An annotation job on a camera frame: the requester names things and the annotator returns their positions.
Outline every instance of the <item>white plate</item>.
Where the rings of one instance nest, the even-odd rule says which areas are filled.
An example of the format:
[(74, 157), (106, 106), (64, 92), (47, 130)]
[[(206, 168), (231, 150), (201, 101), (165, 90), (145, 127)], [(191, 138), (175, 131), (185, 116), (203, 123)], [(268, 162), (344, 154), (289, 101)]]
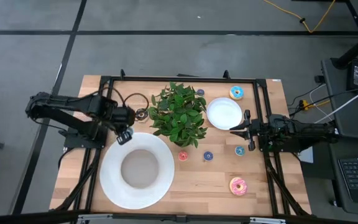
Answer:
[[(121, 174), (121, 165), (125, 157), (138, 149), (151, 152), (158, 162), (158, 174), (156, 174), (155, 181), (144, 188), (129, 185)], [(139, 169), (139, 175), (143, 175), (142, 172), (145, 171)], [(158, 202), (167, 193), (174, 173), (175, 165), (168, 146), (152, 134), (134, 133), (129, 142), (120, 146), (116, 141), (108, 149), (99, 177), (103, 192), (112, 203), (122, 208), (141, 209)]]
[(216, 98), (206, 109), (209, 122), (219, 129), (229, 130), (240, 124), (242, 111), (240, 106), (229, 98)]

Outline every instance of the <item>green leaves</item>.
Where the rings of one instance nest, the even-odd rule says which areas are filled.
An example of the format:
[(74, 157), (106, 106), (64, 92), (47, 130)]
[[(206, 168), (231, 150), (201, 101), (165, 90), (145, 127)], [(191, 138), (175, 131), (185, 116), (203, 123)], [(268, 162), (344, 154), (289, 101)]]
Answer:
[(171, 82), (170, 88), (165, 86), (159, 95), (152, 95), (151, 101), (153, 106), (148, 109), (154, 120), (151, 127), (158, 129), (154, 135), (168, 136), (181, 147), (198, 147), (198, 140), (205, 138), (207, 130), (201, 127), (204, 123), (201, 112), (206, 111), (206, 101), (196, 96), (192, 86)]
[(186, 121), (187, 121), (187, 116), (186, 116), (186, 114), (183, 114), (182, 116), (180, 116), (180, 122), (186, 123)]

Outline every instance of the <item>pink frosted donut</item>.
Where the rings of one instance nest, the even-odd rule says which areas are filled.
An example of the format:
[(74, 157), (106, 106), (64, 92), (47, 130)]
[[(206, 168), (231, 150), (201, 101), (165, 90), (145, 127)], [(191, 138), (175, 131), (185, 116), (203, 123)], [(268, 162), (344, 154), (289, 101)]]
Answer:
[(231, 179), (229, 186), (230, 191), (236, 196), (241, 196), (247, 193), (247, 184), (240, 177), (235, 177)]

